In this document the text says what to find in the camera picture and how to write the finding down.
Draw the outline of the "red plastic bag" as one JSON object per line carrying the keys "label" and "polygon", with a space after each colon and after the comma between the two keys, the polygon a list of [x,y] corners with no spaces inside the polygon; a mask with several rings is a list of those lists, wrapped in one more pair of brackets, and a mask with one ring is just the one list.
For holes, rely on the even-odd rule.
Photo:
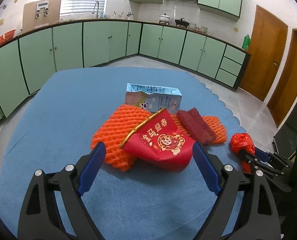
{"label": "red plastic bag", "polygon": [[255,146],[248,133],[235,133],[230,140],[231,151],[241,160],[245,173],[251,173],[251,165],[246,161],[246,154],[255,155]]}

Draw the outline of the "dark red scouring pad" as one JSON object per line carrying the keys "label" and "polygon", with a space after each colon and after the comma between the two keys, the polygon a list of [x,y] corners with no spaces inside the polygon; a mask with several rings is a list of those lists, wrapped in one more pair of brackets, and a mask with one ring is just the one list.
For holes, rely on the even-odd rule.
{"label": "dark red scouring pad", "polygon": [[188,111],[178,110],[176,116],[195,141],[207,145],[217,139],[216,133],[203,120],[196,108]]}

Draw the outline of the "red gift envelope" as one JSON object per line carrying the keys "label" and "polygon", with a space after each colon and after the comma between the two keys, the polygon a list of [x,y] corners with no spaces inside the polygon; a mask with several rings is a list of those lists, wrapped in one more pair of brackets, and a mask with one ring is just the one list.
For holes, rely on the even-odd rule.
{"label": "red gift envelope", "polygon": [[157,167],[181,172],[191,161],[194,143],[164,108],[133,129],[125,137],[121,149]]}

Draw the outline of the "orange foam fruit net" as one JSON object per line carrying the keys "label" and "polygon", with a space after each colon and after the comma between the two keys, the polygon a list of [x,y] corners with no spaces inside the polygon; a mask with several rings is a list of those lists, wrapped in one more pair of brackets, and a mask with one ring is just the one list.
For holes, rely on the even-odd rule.
{"label": "orange foam fruit net", "polygon": [[142,108],[121,105],[93,134],[90,148],[93,149],[99,142],[106,148],[104,162],[122,172],[128,171],[136,161],[136,157],[120,148],[125,137],[152,113]]}

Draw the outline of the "light blue milk carton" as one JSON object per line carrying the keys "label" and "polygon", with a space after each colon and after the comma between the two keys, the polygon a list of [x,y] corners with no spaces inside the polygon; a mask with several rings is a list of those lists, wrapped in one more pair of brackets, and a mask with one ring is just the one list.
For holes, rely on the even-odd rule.
{"label": "light blue milk carton", "polygon": [[139,107],[151,113],[166,108],[169,113],[176,114],[181,98],[182,94],[177,88],[128,83],[125,104]]}

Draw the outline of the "green lower kitchen cabinets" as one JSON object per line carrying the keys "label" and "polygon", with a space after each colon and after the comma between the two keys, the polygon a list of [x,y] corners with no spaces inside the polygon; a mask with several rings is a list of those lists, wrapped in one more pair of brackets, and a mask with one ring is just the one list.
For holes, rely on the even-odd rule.
{"label": "green lower kitchen cabinets", "polygon": [[198,31],[126,20],[58,23],[0,45],[0,120],[38,92],[56,72],[99,67],[142,55],[236,90],[250,54]]}

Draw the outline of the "chrome kitchen faucet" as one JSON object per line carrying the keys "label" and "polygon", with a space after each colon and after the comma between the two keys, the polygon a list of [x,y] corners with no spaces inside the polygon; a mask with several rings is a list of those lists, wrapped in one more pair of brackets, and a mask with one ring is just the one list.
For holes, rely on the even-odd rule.
{"label": "chrome kitchen faucet", "polygon": [[96,1],[95,2],[95,5],[93,7],[92,14],[93,14],[93,18],[95,18],[95,19],[98,19],[99,18],[99,1]]}

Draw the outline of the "black glass cabinet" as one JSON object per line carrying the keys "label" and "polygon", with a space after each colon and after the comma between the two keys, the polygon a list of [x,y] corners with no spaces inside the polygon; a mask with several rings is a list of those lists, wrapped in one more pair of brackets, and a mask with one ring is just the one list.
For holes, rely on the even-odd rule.
{"label": "black glass cabinet", "polygon": [[296,150],[297,103],[286,122],[273,138],[273,145],[277,153],[289,159]]}

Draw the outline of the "brown wooden door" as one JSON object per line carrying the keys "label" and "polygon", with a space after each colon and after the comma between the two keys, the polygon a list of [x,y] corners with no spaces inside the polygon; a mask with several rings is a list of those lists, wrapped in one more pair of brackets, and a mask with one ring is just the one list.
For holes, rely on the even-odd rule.
{"label": "brown wooden door", "polygon": [[297,29],[293,29],[287,60],[268,109],[279,126],[297,99]]}
{"label": "brown wooden door", "polygon": [[256,6],[248,53],[250,60],[240,87],[263,101],[275,79],[285,51],[288,26],[266,9]]}

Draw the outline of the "blue scalloped table mat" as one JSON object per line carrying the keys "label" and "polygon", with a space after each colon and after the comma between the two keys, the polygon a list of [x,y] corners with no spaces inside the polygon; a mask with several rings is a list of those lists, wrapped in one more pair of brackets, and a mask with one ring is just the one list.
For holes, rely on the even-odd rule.
{"label": "blue scalloped table mat", "polygon": [[[217,116],[228,135],[240,122],[186,71],[93,67],[54,74],[29,103],[6,147],[0,218],[17,233],[25,193],[38,169],[52,173],[89,154],[93,134],[124,103],[128,83],[174,87],[180,108]],[[127,172],[104,164],[82,200],[105,239],[192,239],[216,200],[194,161],[180,173],[137,161]]]}

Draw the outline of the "green thermos bottle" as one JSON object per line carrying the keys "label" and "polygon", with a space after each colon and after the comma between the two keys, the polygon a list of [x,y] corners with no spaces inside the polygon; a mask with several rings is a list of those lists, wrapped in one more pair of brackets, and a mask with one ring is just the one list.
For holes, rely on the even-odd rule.
{"label": "green thermos bottle", "polygon": [[244,37],[244,40],[243,40],[243,43],[242,43],[242,49],[247,50],[249,45],[250,45],[250,36],[249,36],[249,34],[247,34]]}

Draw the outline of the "black wok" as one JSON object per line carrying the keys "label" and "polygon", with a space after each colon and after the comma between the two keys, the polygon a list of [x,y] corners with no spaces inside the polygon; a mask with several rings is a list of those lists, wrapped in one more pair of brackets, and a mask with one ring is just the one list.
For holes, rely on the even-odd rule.
{"label": "black wok", "polygon": [[180,19],[175,19],[175,25],[176,27],[184,27],[184,28],[187,28],[190,23],[187,22],[184,18],[180,18]]}

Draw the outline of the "white cooking pot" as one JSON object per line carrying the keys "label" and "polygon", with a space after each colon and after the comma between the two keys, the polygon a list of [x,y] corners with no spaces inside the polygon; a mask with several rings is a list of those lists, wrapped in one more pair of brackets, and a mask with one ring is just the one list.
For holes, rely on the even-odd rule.
{"label": "white cooking pot", "polygon": [[159,16],[159,23],[160,24],[166,24],[169,25],[170,24],[170,16],[168,16],[167,14],[162,14]]}

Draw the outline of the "red plastic basin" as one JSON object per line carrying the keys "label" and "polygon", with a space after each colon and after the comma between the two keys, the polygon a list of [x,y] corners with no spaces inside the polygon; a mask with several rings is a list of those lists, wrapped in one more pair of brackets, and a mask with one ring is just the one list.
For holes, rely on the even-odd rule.
{"label": "red plastic basin", "polygon": [[0,46],[14,37],[15,29],[8,31],[0,36]]}

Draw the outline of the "brown cardboard box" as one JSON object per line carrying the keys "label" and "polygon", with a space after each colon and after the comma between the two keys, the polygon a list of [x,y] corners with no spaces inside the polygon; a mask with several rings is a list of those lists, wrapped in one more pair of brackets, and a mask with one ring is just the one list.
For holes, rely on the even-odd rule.
{"label": "brown cardboard box", "polygon": [[24,5],[22,33],[52,25],[60,20],[61,0],[41,0]]}

